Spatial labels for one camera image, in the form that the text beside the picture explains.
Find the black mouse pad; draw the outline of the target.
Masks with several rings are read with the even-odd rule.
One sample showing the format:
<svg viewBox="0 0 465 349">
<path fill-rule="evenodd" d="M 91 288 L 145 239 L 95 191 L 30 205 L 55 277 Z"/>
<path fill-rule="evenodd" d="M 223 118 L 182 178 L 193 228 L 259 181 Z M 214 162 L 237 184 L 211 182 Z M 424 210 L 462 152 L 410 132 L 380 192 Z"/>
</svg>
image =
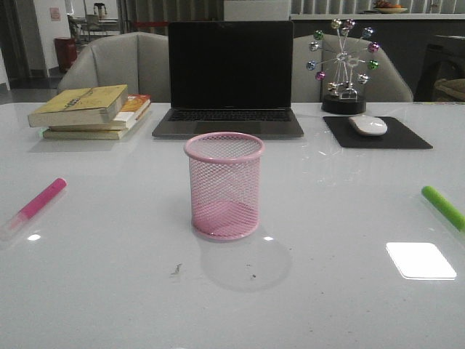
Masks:
<svg viewBox="0 0 465 349">
<path fill-rule="evenodd" d="M 343 148 L 366 149 L 432 149 L 426 140 L 394 117 L 383 116 L 387 125 L 384 135 L 360 135 L 349 123 L 348 116 L 324 116 L 323 120 Z"/>
</svg>

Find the ferris wheel desk ornament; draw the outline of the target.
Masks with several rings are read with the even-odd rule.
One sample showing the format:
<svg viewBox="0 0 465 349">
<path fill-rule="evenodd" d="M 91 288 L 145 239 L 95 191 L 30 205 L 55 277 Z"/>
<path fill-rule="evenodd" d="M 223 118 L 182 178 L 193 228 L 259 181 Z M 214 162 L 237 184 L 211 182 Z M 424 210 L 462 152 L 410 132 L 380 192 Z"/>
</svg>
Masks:
<svg viewBox="0 0 465 349">
<path fill-rule="evenodd" d="M 310 52 L 323 51 L 331 55 L 324 61 L 309 60 L 306 69 L 315 73 L 315 79 L 326 83 L 327 94 L 323 96 L 322 109 L 330 113 L 359 114 L 366 109 L 365 98 L 357 91 L 355 85 L 365 85 L 370 76 L 367 73 L 357 72 L 360 64 L 368 70 L 376 70 L 379 67 L 378 60 L 373 54 L 381 49 L 376 41 L 371 41 L 374 34 L 372 27 L 365 27 L 360 38 L 355 39 L 354 44 L 361 44 L 360 49 L 350 46 L 349 33 L 355 27 L 356 22 L 352 18 L 334 18 L 331 28 L 336 31 L 337 42 L 334 47 L 325 39 L 322 30 L 313 33 L 313 40 L 308 44 Z"/>
</svg>

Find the yellow top book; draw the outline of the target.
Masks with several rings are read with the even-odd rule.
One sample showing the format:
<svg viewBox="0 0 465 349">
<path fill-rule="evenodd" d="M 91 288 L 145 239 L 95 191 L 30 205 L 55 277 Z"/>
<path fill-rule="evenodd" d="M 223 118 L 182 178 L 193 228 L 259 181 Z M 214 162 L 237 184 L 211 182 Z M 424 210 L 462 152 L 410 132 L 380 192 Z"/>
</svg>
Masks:
<svg viewBox="0 0 465 349">
<path fill-rule="evenodd" d="M 66 89 L 28 115 L 30 127 L 103 124 L 112 121 L 126 103 L 128 86 Z"/>
</svg>

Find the bottom pale book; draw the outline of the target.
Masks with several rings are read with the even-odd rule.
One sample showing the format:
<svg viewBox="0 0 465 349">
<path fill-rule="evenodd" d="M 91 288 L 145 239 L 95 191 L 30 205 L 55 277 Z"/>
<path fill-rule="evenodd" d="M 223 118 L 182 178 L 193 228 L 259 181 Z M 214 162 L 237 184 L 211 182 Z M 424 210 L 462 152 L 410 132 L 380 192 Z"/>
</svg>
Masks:
<svg viewBox="0 0 465 349">
<path fill-rule="evenodd" d="M 149 112 L 149 108 L 139 114 L 120 112 L 107 124 L 48 127 L 41 135 L 44 139 L 53 140 L 120 140 Z"/>
</svg>

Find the fruit bowl on counter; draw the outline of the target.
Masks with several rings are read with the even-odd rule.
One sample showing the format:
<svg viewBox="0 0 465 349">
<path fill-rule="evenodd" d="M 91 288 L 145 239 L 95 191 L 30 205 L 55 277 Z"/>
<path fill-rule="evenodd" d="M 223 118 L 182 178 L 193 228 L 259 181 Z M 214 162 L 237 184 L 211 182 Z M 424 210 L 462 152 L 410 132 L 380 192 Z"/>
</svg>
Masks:
<svg viewBox="0 0 465 349">
<path fill-rule="evenodd" d="M 408 9 L 401 4 L 394 4 L 391 1 L 378 0 L 373 2 L 373 8 L 382 14 L 400 14 Z"/>
</svg>

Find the orange middle book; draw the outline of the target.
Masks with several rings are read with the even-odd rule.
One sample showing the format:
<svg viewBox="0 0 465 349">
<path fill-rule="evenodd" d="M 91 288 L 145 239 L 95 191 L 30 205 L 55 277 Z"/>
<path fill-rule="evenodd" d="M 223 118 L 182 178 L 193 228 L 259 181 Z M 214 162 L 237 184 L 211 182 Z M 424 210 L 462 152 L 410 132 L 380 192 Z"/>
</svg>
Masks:
<svg viewBox="0 0 465 349">
<path fill-rule="evenodd" d="M 118 112 L 116 117 L 103 124 L 86 124 L 86 125 L 70 125 L 60 127 L 49 127 L 52 131 L 58 132 L 90 132 L 90 131 L 121 131 L 132 128 L 140 118 L 142 118 L 148 108 L 150 107 L 151 101 L 149 95 L 128 95 L 127 101 Z"/>
</svg>

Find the grey open laptop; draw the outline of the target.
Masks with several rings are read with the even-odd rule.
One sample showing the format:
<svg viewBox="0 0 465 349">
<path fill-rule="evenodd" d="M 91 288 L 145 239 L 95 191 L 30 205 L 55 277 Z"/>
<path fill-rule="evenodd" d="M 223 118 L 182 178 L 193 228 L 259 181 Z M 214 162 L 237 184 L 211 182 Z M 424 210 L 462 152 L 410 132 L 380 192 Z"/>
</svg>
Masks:
<svg viewBox="0 0 465 349">
<path fill-rule="evenodd" d="M 152 135 L 303 136 L 291 109 L 293 38 L 289 20 L 170 23 L 171 107 Z"/>
</svg>

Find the green highlighter pen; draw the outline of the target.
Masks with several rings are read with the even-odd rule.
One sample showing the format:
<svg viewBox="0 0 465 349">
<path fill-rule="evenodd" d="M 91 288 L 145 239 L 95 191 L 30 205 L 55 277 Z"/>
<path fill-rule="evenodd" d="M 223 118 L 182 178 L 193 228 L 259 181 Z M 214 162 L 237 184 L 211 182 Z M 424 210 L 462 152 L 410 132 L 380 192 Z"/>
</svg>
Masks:
<svg viewBox="0 0 465 349">
<path fill-rule="evenodd" d="M 437 189 L 427 185 L 421 189 L 421 194 L 457 230 L 464 232 L 464 214 L 455 208 Z"/>
</svg>

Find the pink mesh pen holder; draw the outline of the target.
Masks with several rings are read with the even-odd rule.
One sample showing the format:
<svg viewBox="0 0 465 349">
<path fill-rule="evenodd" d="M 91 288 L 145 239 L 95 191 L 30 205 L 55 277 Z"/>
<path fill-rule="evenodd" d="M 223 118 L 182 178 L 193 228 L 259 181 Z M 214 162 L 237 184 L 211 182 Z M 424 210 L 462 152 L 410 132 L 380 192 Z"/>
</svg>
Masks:
<svg viewBox="0 0 465 349">
<path fill-rule="evenodd" d="M 194 228 L 216 240 L 235 240 L 259 225 L 260 161 L 264 142 L 240 132 L 211 132 L 184 146 Z"/>
</svg>

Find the white computer mouse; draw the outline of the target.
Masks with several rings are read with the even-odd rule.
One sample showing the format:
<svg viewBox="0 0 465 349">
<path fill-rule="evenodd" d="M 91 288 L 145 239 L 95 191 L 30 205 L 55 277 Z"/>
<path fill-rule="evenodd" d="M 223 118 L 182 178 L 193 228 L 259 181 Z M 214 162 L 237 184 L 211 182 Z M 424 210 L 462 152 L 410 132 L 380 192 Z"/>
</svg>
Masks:
<svg viewBox="0 0 465 349">
<path fill-rule="evenodd" d="M 379 136 L 387 133 L 388 126 L 379 117 L 375 116 L 350 116 L 349 124 L 359 134 L 363 136 Z"/>
</svg>

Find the pink highlighter pen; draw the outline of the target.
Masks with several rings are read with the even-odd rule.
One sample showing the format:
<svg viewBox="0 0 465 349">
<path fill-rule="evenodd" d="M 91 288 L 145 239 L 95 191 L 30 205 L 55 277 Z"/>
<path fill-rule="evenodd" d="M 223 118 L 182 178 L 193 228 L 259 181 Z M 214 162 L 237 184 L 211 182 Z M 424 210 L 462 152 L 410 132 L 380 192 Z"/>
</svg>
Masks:
<svg viewBox="0 0 465 349">
<path fill-rule="evenodd" d="M 65 179 L 59 177 L 31 199 L 20 211 L 1 226 L 1 242 L 11 240 L 26 223 L 35 217 L 66 186 L 67 182 Z"/>
</svg>

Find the red trash bin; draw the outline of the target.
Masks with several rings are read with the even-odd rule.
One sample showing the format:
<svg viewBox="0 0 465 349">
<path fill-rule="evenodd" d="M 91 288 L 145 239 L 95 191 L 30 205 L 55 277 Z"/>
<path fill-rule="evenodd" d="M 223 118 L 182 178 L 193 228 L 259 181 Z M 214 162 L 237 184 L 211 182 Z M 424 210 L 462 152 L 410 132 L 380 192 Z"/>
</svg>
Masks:
<svg viewBox="0 0 465 349">
<path fill-rule="evenodd" d="M 76 41 L 74 38 L 56 38 L 54 47 L 60 72 L 65 73 L 77 59 Z"/>
</svg>

